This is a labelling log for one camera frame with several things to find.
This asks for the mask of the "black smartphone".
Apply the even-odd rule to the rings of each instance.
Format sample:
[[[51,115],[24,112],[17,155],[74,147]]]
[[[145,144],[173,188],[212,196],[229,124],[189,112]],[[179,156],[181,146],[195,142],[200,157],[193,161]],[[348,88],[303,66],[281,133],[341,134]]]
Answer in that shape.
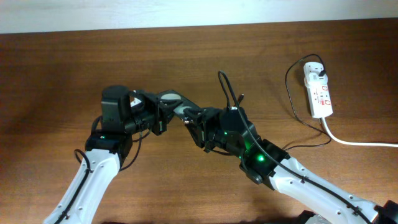
[[[150,111],[157,105],[164,113],[173,113],[179,118],[191,118],[202,114],[204,109],[176,92],[166,90],[160,93],[149,93],[144,90],[134,90],[131,93],[134,99],[130,102],[132,112]]]

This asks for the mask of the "white power strip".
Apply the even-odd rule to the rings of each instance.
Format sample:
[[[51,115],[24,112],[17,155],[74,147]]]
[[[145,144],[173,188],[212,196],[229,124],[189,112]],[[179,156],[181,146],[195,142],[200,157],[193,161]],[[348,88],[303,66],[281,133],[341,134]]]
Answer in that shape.
[[[319,62],[307,62],[303,66],[304,77],[305,72],[314,72],[315,70],[325,69],[324,66]],[[313,118],[326,118],[333,114],[328,85],[307,88],[307,93],[310,111]]]

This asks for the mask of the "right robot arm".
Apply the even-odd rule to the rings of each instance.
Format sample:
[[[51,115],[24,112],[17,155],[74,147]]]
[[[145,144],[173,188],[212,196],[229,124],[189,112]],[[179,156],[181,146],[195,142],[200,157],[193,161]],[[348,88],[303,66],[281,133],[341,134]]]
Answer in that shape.
[[[309,171],[286,151],[256,132],[242,108],[185,108],[182,119],[197,146],[220,148],[240,160],[255,184],[292,197],[309,209],[302,223],[397,223],[397,203],[357,197]]]

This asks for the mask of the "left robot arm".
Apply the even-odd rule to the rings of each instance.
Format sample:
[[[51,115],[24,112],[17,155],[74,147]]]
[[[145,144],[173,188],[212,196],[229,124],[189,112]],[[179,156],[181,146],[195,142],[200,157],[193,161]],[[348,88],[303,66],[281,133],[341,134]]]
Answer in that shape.
[[[104,193],[117,174],[126,169],[132,135],[167,129],[182,98],[174,92],[160,94],[113,85],[101,94],[102,114],[93,121],[84,150],[75,150],[80,167],[45,223],[91,223]]]

